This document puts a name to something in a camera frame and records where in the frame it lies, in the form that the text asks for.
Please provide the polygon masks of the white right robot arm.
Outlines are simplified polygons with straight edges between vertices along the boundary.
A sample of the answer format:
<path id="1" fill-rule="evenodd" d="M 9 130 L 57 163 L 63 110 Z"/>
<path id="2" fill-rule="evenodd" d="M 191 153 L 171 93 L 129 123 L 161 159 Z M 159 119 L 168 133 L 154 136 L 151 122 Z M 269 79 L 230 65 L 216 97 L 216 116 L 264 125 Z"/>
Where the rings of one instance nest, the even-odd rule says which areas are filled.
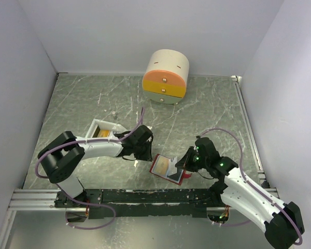
<path id="1" fill-rule="evenodd" d="M 205 169 L 217 179 L 209 188 L 206 201 L 239 211 L 262 230 L 273 248 L 290 248 L 301 241 L 305 230 L 300 208 L 294 202 L 284 203 L 259 186 L 235 161 L 221 156 L 209 138 L 198 137 L 175 167 L 189 172 Z"/>

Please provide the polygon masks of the silver VIP diamond card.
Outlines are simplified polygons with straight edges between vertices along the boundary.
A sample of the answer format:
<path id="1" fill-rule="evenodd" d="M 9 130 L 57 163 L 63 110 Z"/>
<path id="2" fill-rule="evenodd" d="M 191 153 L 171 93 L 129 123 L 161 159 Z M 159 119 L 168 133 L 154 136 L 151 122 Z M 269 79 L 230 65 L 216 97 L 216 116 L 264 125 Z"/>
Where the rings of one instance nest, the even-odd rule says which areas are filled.
<path id="1" fill-rule="evenodd" d="M 168 161 L 167 176 L 171 176 L 177 173 L 177 167 L 175 166 L 177 162 L 178 162 L 177 157 L 174 157 Z"/>

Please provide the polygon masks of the white card tray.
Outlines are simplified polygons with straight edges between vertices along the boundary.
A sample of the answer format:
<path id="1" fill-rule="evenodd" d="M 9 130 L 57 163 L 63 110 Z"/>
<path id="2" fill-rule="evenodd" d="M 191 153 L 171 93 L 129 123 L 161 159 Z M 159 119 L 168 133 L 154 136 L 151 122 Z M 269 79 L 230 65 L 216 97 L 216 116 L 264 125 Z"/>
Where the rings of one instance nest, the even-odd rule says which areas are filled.
<path id="1" fill-rule="evenodd" d="M 86 138 L 99 138 L 96 136 L 101 129 L 110 130 L 110 135 L 114 133 L 123 133 L 127 130 L 124 126 L 118 123 L 108 122 L 108 121 L 99 120 L 99 119 L 93 119 L 86 133 Z"/>

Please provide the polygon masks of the red card holder wallet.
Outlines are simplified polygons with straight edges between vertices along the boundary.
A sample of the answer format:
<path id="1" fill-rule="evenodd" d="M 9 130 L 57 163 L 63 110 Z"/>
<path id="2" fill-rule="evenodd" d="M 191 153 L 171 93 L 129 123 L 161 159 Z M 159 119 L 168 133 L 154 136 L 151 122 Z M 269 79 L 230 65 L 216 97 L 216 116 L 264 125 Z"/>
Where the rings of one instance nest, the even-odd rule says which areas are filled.
<path id="1" fill-rule="evenodd" d="M 188 174 L 185 170 L 175 167 L 177 162 L 177 157 L 168 158 L 157 154 L 149 172 L 171 183 L 181 185 L 183 180 L 190 178 L 192 174 Z"/>

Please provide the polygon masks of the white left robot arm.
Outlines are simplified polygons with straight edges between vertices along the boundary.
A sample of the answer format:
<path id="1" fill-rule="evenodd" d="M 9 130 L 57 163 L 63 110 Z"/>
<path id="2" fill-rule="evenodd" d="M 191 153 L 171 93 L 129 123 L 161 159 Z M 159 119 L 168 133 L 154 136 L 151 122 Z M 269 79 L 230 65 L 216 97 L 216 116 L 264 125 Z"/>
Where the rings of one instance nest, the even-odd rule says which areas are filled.
<path id="1" fill-rule="evenodd" d="M 75 207 L 85 204 L 87 195 L 74 170 L 82 160 L 97 157 L 151 161 L 152 131 L 141 125 L 132 131 L 122 129 L 99 129 L 94 137 L 77 137 L 72 132 L 60 134 L 38 154 L 39 165 L 44 169 L 51 183 L 58 185 L 67 200 Z"/>

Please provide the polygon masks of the black gold VIP card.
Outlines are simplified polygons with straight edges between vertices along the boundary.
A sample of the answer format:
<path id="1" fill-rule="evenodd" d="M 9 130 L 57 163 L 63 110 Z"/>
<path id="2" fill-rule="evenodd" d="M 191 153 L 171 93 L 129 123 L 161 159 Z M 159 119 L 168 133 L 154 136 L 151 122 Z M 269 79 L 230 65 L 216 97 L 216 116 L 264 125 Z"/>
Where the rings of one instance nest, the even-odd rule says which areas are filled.
<path id="1" fill-rule="evenodd" d="M 168 179 L 172 182 L 179 183 L 181 181 L 183 172 L 176 172 L 168 176 Z"/>

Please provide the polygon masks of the gold striped credit card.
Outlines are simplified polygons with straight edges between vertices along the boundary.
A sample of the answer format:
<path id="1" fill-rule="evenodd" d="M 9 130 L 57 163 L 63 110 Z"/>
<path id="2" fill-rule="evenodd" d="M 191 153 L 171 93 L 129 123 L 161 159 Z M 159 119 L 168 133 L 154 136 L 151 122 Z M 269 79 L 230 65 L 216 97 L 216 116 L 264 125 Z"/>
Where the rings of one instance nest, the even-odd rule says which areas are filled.
<path id="1" fill-rule="evenodd" d="M 168 171 L 169 159 L 159 155 L 153 165 L 152 172 L 157 175 L 166 176 Z"/>

